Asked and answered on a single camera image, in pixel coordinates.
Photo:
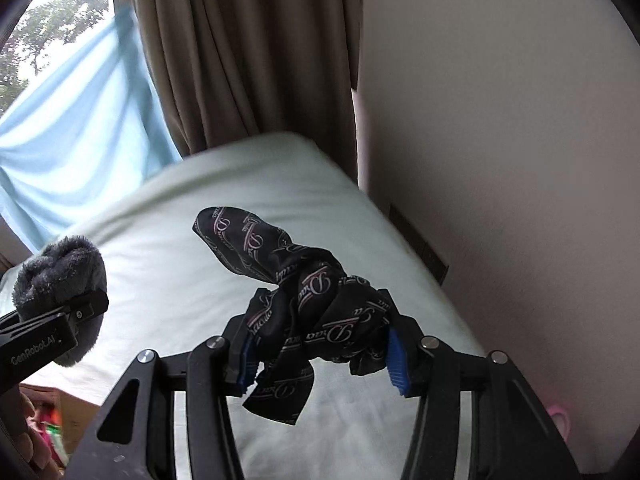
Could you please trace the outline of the person's left hand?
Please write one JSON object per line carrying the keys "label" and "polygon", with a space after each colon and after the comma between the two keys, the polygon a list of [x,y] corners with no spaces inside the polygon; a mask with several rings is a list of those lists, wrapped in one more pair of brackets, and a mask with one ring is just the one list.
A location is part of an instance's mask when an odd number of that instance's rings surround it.
{"label": "person's left hand", "polygon": [[2,394],[1,420],[8,428],[14,448],[39,479],[61,479],[58,465],[52,458],[46,441],[28,424],[28,420],[35,414],[34,404],[17,386]]}

